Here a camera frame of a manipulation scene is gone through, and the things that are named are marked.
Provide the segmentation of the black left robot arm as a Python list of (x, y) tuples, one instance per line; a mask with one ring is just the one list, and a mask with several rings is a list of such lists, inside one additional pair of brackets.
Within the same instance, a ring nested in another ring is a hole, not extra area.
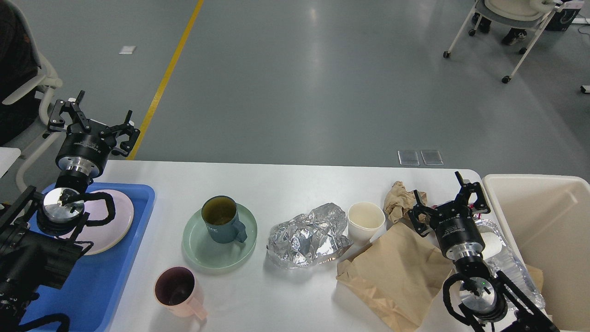
[(122, 124), (108, 126), (88, 119), (80, 108), (81, 91), (72, 101), (58, 100), (50, 114), (45, 137), (65, 133), (56, 157), (61, 170), (54, 189), (45, 194), (27, 187), (1, 217), (1, 330), (27, 332), (50, 323), (67, 332), (64, 313), (21, 323), (28, 305), (39, 298), (39, 286), (60, 289), (74, 265), (93, 246), (78, 241), (84, 227), (107, 225), (116, 216), (110, 194), (88, 193), (105, 170), (109, 155), (127, 157), (140, 131), (128, 111)]

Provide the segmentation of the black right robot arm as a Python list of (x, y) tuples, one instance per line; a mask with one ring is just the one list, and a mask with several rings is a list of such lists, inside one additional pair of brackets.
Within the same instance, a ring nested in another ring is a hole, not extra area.
[(460, 184), (455, 199), (429, 207), (415, 190), (415, 206), (407, 213), (421, 237), (435, 233), (442, 255), (455, 267), (442, 287), (446, 310), (460, 323), (482, 332), (485, 324), (504, 319), (512, 304), (515, 320), (504, 328), (506, 332), (556, 332), (554, 323), (504, 272), (492, 273), (485, 263), (485, 243), (475, 217), (491, 209), (480, 183), (465, 182), (459, 172), (455, 176)]

